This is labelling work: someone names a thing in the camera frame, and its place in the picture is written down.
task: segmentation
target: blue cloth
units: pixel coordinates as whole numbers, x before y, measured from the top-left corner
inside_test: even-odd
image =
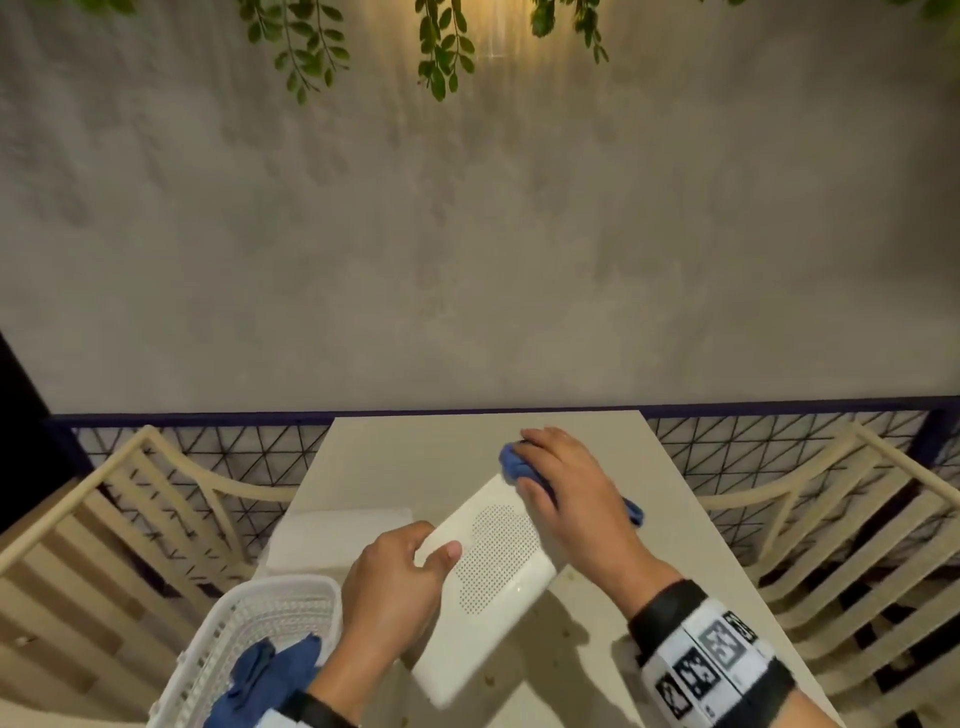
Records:
[[[213,704],[204,728],[254,728],[267,711],[313,682],[320,647],[316,635],[280,652],[270,640],[248,647],[234,663],[233,684]]]
[[[538,482],[543,490],[550,495],[554,505],[557,504],[557,495],[553,492],[553,487],[530,463],[514,452],[513,443],[507,443],[500,450],[500,467],[503,468],[504,476],[513,482],[522,477],[529,477],[531,480]],[[640,510],[640,507],[627,498],[623,498],[623,504],[627,507],[627,516],[630,518],[630,523],[637,527],[642,526],[643,511]]]

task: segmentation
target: gray wall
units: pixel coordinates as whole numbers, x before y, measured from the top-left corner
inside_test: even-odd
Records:
[[[604,0],[596,69],[499,0],[438,106],[412,0],[351,2],[299,109],[230,0],[141,5],[0,10],[0,328],[55,411],[960,390],[960,96],[912,9]]]

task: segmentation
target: white plastic basket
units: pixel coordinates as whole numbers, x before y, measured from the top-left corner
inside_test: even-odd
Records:
[[[318,665],[340,640],[340,587],[317,574],[271,576],[220,597],[150,711],[147,728],[203,728],[213,703],[230,685],[230,671],[252,644],[269,638],[277,650],[313,633]]]

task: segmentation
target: tabletop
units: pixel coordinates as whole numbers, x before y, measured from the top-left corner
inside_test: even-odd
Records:
[[[290,513],[408,507],[440,523],[498,470],[521,427],[555,425],[583,442],[625,496],[645,512],[640,538],[766,639],[801,688],[839,720],[707,513],[636,410],[358,417],[336,420]],[[437,711],[405,669],[385,680],[365,726],[660,728],[635,706],[611,658],[626,633],[613,605],[567,568],[453,706]]]

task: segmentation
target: cream wooden chair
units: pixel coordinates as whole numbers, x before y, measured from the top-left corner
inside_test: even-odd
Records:
[[[164,465],[197,483],[213,520],[190,506]],[[105,483],[183,560],[135,527],[101,491]],[[289,501],[296,490],[222,477],[154,427],[139,430],[0,552],[0,728],[143,725],[213,603],[201,584],[225,591],[252,575],[221,496]],[[181,598],[161,596],[136,560]]]
[[[811,481],[848,457],[846,469],[838,471],[824,492],[806,504],[798,518],[795,514],[795,520],[792,519],[798,499]],[[871,473],[880,477],[870,482]],[[867,544],[853,554],[846,554],[843,547],[847,541],[911,479],[922,484],[921,494]],[[863,489],[864,493],[852,498],[844,516],[814,534],[864,481],[869,485]],[[871,681],[878,669],[890,665],[912,645],[960,613],[960,582],[955,582],[866,649],[857,650],[851,656],[839,650],[842,645],[849,649],[849,639],[856,630],[877,619],[884,609],[960,550],[960,519],[954,517],[960,510],[960,493],[862,425],[850,425],[795,471],[772,483],[699,500],[708,510],[774,504],[770,521],[758,539],[756,561],[747,568],[747,573],[755,584],[760,583],[761,577],[767,577],[764,586],[759,588],[760,594],[771,605],[780,624],[801,635],[797,638],[797,648],[811,663],[831,699],[855,693],[857,686]],[[929,518],[944,511],[949,511],[951,518],[932,540],[915,549],[901,563],[884,561],[895,546]],[[802,548],[811,534],[815,535],[812,544]],[[842,561],[838,563],[835,554],[839,554]],[[882,573],[886,575],[850,609],[840,612],[837,597],[881,563]],[[824,566],[835,569],[805,594],[802,582]],[[840,658],[835,657],[838,650],[843,655]],[[844,713],[844,719],[848,728],[887,726],[955,685],[960,685],[960,647],[892,691],[853,707]]]

